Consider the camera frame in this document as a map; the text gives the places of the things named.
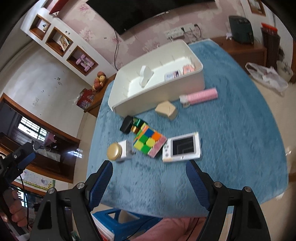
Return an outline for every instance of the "pink pants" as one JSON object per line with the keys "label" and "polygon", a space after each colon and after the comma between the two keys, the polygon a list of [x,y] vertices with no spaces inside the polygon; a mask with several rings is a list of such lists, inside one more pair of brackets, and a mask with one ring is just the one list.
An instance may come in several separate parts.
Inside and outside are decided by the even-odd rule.
{"label": "pink pants", "polygon": [[188,241],[196,241],[206,218],[164,218],[146,233],[133,241],[185,241],[193,230]]}

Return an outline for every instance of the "human hand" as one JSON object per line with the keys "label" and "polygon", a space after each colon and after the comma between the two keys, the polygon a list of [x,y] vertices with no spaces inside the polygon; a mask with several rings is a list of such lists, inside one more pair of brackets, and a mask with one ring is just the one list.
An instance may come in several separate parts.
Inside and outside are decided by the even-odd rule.
{"label": "human hand", "polygon": [[[13,204],[9,208],[9,211],[12,214],[11,219],[13,222],[17,223],[19,227],[25,227],[27,225],[26,211],[22,207],[17,191],[13,190],[12,196],[16,200],[14,200]],[[4,213],[0,213],[0,215],[4,222],[8,222],[8,218]]]}

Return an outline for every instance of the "white plastic bag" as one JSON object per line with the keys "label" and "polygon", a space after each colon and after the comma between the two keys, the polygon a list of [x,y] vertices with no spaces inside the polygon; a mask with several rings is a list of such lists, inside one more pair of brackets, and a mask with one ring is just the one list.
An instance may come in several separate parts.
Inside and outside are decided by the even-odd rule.
{"label": "white plastic bag", "polygon": [[279,76],[273,67],[266,68],[258,64],[247,63],[246,69],[256,81],[267,88],[275,90],[281,95],[283,95],[288,88],[288,83]]}

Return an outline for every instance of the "beige block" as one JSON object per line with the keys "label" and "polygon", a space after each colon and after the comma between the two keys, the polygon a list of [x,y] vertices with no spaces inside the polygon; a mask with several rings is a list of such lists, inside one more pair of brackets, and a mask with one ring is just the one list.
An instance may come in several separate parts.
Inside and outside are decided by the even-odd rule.
{"label": "beige block", "polygon": [[170,120],[175,119],[178,114],[176,107],[169,101],[164,101],[158,104],[155,108],[155,111],[157,114],[167,117]]}

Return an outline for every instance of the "television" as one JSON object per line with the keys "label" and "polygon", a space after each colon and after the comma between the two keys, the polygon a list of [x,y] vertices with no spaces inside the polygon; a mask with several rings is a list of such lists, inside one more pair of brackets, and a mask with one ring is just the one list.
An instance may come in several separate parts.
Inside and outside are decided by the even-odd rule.
{"label": "television", "polygon": [[215,0],[89,0],[87,4],[123,34],[138,23],[181,6]]}

